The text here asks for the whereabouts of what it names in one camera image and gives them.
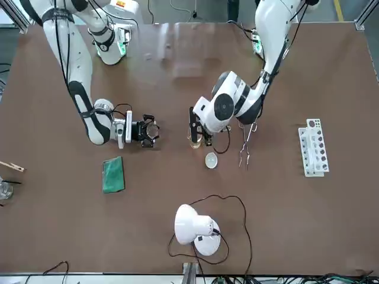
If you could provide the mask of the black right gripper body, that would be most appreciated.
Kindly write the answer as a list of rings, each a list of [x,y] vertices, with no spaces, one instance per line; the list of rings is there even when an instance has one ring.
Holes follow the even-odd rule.
[[[144,121],[132,121],[131,139],[133,141],[143,141],[145,139],[146,123]]]

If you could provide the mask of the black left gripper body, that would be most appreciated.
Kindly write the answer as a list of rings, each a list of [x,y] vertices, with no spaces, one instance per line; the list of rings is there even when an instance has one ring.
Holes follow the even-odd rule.
[[[197,118],[197,134],[201,136],[205,146],[212,146],[212,133],[202,125],[199,118]]]

